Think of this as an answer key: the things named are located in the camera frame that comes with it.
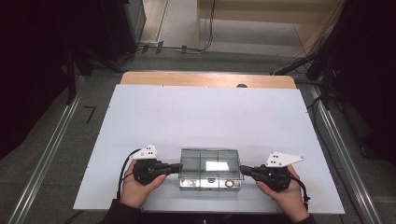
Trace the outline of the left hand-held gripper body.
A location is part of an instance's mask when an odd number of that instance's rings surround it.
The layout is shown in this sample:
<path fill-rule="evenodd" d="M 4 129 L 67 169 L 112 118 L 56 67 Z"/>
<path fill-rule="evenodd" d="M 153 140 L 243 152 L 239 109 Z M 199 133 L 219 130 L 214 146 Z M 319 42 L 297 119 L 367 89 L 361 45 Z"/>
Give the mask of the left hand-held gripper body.
<path fill-rule="evenodd" d="M 170 164 L 157 159 L 157 149 L 154 145 L 148 145 L 133 152 L 130 156 L 135 161 L 134 179 L 142 184 L 151 183 L 159 175 L 170 174 Z"/>

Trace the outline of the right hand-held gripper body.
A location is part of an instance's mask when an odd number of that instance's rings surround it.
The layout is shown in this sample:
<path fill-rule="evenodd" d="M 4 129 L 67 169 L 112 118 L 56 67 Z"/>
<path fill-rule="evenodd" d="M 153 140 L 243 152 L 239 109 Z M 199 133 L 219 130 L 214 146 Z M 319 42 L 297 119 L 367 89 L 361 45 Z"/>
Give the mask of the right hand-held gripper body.
<path fill-rule="evenodd" d="M 253 168 L 253 177 L 273 191 L 283 191 L 289 187 L 293 179 L 288 166 L 304 160 L 304 156 L 271 152 L 264 164 Z"/>

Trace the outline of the clear plastic compartment box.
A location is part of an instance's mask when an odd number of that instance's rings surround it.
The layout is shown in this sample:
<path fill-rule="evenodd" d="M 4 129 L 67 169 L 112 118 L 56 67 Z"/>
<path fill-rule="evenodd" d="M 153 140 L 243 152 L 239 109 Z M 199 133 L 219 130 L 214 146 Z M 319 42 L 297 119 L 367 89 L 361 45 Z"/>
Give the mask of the clear plastic compartment box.
<path fill-rule="evenodd" d="M 240 159 L 234 149 L 183 148 L 181 172 L 178 175 L 181 190 L 239 191 L 243 175 Z"/>

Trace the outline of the person's left hand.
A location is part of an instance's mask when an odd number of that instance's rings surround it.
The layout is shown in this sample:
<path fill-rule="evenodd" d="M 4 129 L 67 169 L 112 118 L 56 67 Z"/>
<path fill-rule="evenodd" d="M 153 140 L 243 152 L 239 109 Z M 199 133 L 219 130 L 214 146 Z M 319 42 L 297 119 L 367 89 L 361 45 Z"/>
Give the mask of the person's left hand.
<path fill-rule="evenodd" d="M 132 208 L 140 208 L 150 193 L 164 182 L 166 175 L 159 175 L 151 183 L 142 185 L 134 179 L 133 170 L 135 164 L 136 161 L 132 161 L 124 173 L 121 184 L 120 202 Z"/>

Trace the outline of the person's right hand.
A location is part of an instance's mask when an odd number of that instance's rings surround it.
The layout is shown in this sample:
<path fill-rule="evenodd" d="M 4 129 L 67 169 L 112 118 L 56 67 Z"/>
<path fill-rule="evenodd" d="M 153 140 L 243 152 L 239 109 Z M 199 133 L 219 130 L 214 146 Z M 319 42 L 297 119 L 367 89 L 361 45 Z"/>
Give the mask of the person's right hand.
<path fill-rule="evenodd" d="M 276 202 L 292 223 L 299 223 L 310 217 L 304 206 L 301 187 L 297 181 L 291 180 L 289 187 L 281 192 L 271 190 L 261 181 L 257 181 L 256 185 L 265 195 Z"/>

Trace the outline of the white board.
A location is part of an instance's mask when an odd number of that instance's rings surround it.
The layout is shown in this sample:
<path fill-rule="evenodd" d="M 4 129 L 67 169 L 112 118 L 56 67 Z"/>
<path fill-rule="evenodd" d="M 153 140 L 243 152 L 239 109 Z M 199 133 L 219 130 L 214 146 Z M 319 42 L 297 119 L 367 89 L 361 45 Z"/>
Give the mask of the white board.
<path fill-rule="evenodd" d="M 344 207 L 297 89 L 118 85 L 83 177 L 75 208 L 107 210 L 127 156 L 154 145 L 161 161 L 184 148 L 231 148 L 259 166 L 273 152 L 299 155 L 294 169 L 307 188 L 312 214 Z"/>

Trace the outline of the wooden table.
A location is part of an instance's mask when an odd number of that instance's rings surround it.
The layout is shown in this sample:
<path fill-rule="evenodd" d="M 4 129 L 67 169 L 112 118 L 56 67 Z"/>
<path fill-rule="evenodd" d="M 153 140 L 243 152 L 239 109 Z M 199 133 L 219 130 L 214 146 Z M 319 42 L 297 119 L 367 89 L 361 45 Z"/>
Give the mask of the wooden table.
<path fill-rule="evenodd" d="M 126 72 L 121 84 L 194 86 L 194 87 L 239 87 L 264 89 L 295 89 L 290 76 L 245 75 L 231 73 L 198 72 Z"/>

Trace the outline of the black tripod stand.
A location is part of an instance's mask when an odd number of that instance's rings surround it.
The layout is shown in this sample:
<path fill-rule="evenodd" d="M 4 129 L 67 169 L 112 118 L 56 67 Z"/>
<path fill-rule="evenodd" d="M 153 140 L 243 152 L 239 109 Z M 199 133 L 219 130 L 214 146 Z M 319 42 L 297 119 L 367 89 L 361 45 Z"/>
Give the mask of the black tripod stand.
<path fill-rule="evenodd" d="M 332 57 L 325 52 L 315 52 L 308 56 L 297 58 L 291 64 L 278 68 L 272 72 L 273 76 L 285 76 L 292 70 L 295 70 L 307 63 L 311 63 L 305 76 L 308 80 L 317 80 L 322 77 L 321 91 L 319 100 L 323 103 L 325 108 L 329 110 L 329 90 L 332 79 Z"/>
<path fill-rule="evenodd" d="M 109 68 L 118 73 L 124 73 L 124 70 L 122 70 L 118 65 L 115 65 L 113 62 L 107 60 L 105 57 L 88 47 L 81 45 L 68 45 L 65 49 L 68 105 L 70 105 L 77 96 L 75 66 L 78 67 L 79 72 L 83 76 L 90 76 L 93 71 L 90 59 L 101 63 L 105 68 Z"/>

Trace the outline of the black curtain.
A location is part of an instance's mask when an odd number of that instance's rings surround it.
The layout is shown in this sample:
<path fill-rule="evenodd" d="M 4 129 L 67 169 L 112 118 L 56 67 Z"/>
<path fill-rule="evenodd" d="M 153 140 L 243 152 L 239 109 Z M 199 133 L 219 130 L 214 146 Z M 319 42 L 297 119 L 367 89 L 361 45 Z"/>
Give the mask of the black curtain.
<path fill-rule="evenodd" d="M 334 87 L 370 127 L 362 142 L 396 166 L 396 0 L 347 0 Z"/>
<path fill-rule="evenodd" d="M 67 91 L 65 49 L 90 0 L 0 0 L 0 160 Z"/>

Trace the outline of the black cabinet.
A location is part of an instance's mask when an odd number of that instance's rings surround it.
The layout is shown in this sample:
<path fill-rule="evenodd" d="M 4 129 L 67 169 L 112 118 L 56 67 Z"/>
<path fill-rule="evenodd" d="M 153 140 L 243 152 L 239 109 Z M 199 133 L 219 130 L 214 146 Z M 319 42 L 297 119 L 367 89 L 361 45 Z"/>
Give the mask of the black cabinet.
<path fill-rule="evenodd" d="M 143 0 L 101 0 L 115 56 L 136 52 L 147 21 Z"/>

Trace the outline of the wooden platform step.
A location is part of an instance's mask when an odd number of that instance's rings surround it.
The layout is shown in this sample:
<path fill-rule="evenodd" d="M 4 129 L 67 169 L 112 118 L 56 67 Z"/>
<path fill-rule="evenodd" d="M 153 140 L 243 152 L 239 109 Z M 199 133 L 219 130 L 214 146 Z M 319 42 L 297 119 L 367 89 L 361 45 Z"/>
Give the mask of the wooden platform step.
<path fill-rule="evenodd" d="M 346 0 L 195 0 L 197 20 L 210 17 L 228 21 L 263 21 L 294 25 L 304 51 L 318 49 L 325 31 L 334 25 Z"/>

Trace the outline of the metal floor rail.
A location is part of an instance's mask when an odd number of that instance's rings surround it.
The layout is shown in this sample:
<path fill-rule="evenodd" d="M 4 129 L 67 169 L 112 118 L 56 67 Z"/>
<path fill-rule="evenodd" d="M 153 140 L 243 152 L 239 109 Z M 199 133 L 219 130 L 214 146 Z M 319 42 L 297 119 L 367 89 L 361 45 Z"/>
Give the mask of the metal floor rail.
<path fill-rule="evenodd" d="M 67 105 L 57 123 L 57 126 L 49 139 L 49 142 L 46 145 L 46 148 L 37 163 L 33 174 L 29 178 L 26 186 L 23 189 L 21 197 L 18 200 L 18 203 L 9 219 L 7 224 L 23 224 L 27 214 L 32 206 L 37 193 L 44 181 L 44 178 L 50 168 L 50 165 L 53 161 L 53 158 L 61 144 L 65 131 L 70 123 L 71 118 L 73 117 L 78 103 L 81 98 L 81 94 L 85 89 L 87 83 L 86 77 L 79 77 L 77 82 L 77 93 L 75 98 L 71 101 L 69 105 Z"/>
<path fill-rule="evenodd" d="M 367 224 L 383 224 L 382 220 L 375 209 L 375 204 L 363 183 L 358 169 L 349 155 L 348 148 L 344 142 L 343 137 L 339 133 L 339 130 L 334 122 L 331 111 L 328 110 L 323 104 L 318 105 L 319 114 L 323 120 L 327 132 L 332 139 L 332 144 L 337 152 L 338 158 L 343 165 L 346 173 L 346 177 L 350 186 L 353 189 L 355 198 L 359 203 L 362 214 Z"/>

